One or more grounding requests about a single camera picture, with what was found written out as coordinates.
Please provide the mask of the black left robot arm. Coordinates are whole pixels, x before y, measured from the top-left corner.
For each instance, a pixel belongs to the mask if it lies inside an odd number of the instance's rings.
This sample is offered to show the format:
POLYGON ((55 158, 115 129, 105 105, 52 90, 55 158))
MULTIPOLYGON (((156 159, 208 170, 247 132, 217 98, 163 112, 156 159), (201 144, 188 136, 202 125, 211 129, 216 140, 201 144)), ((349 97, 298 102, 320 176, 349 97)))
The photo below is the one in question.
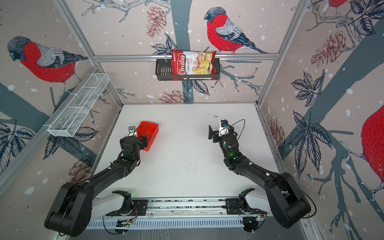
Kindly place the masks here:
POLYGON ((91 222, 94 198, 116 181, 128 176, 140 164, 140 151, 148 138, 127 136, 120 140, 121 152, 109 167, 79 183, 65 183, 47 214, 44 227, 77 237, 91 222))

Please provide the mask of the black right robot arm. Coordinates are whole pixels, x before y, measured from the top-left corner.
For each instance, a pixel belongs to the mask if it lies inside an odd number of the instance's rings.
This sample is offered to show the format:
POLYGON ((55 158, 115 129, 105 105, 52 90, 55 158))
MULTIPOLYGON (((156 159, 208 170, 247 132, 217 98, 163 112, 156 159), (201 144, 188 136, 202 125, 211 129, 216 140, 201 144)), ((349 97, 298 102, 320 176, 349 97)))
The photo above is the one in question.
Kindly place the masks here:
POLYGON ((234 128, 227 124, 218 131, 209 126, 208 139, 221 147, 227 168, 261 187, 266 192, 272 215, 282 227, 290 228, 312 210, 305 193, 289 173, 271 172, 243 155, 237 135, 234 128))

